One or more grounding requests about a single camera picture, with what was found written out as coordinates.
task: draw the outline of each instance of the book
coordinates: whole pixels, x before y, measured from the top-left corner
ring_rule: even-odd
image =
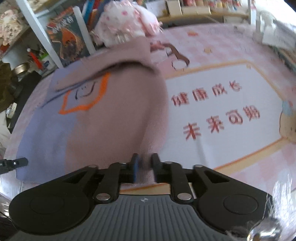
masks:
[[[94,6],[93,9],[98,9],[99,5],[100,5],[100,1],[101,0],[94,0]]]
[[[295,50],[296,49],[296,26],[282,23],[278,20],[274,20],[274,24],[276,25],[275,29],[275,35],[280,36],[288,46],[290,46],[290,49]]]
[[[282,60],[285,66],[296,75],[296,51],[289,51],[286,49],[271,47],[275,54]]]
[[[46,28],[64,67],[95,52],[79,7],[69,7]]]
[[[93,9],[91,12],[91,15],[89,17],[89,21],[87,23],[87,29],[89,31],[91,31],[92,29],[94,29],[97,21],[97,15],[98,15],[98,10],[97,9]]]
[[[84,3],[83,7],[80,8],[82,17],[85,16],[85,12],[86,12],[86,8],[87,8],[88,4],[89,4],[89,0],[86,0],[86,2]]]
[[[92,9],[93,9],[93,6],[94,6],[94,1],[95,0],[89,0],[88,1],[86,11],[85,11],[85,15],[83,16],[85,24],[87,24],[88,21],[89,21],[89,18],[90,18],[90,15],[91,15],[91,12],[92,12]]]

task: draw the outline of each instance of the cartoon illustration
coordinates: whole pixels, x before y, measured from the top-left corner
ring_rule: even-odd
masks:
[[[105,95],[109,77],[110,73],[106,73],[101,81],[90,80],[66,92],[59,114],[66,115],[91,109]]]
[[[80,58],[80,52],[84,45],[80,37],[76,36],[72,31],[61,28],[60,35],[52,34],[50,38],[53,43],[60,45],[59,55],[62,59],[73,62]]]
[[[207,54],[210,54],[210,53],[212,53],[212,49],[211,48],[205,48],[204,52],[207,53]]]
[[[180,54],[170,43],[151,43],[152,60],[158,65],[163,75],[171,74],[172,71],[184,70],[189,66],[189,59]]]
[[[283,111],[279,120],[279,133],[296,144],[296,110],[290,101],[283,102]]]
[[[194,31],[189,31],[189,32],[187,32],[187,35],[189,37],[195,37],[195,36],[198,36],[198,33],[197,32],[194,32]]]
[[[79,98],[89,96],[93,92],[96,83],[96,81],[88,81],[82,86],[78,87],[76,90],[75,99],[78,100]]]

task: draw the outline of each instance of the folded clothing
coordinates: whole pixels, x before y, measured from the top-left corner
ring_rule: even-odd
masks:
[[[6,123],[6,111],[2,111],[0,113],[0,159],[4,157],[10,136]]]
[[[44,183],[87,165],[107,168],[158,152],[168,125],[164,79],[145,37],[58,69],[25,130],[22,181]]]
[[[13,96],[8,91],[11,77],[10,64],[0,61],[0,112],[6,110],[13,102]]]

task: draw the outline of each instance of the shelf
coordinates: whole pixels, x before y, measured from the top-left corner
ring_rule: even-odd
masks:
[[[162,23],[169,23],[177,20],[187,20],[187,19],[198,19],[206,17],[241,17],[247,19],[249,17],[246,13],[236,13],[236,12],[211,12],[211,14],[190,14],[190,15],[180,15],[180,16],[165,16],[158,18],[158,21]]]
[[[49,0],[35,11],[35,16],[39,18],[43,15],[46,15],[54,11],[57,7],[61,6],[66,1],[68,0]]]
[[[16,36],[16,38],[9,44],[8,49],[4,52],[4,54],[1,56],[1,59],[13,48],[15,43],[20,40],[20,38],[26,33],[29,29],[31,29],[30,26],[25,25],[22,29],[22,31]]]

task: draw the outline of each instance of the pink sweater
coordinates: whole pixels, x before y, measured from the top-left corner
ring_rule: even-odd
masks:
[[[168,96],[164,79],[151,63],[149,41],[138,37],[82,62],[83,67],[60,80],[56,90],[105,73],[110,76],[99,102],[77,112],[67,143],[67,171],[90,164],[107,168],[128,162],[133,153],[158,152],[166,137]],[[82,100],[87,104],[91,99],[90,95]]]

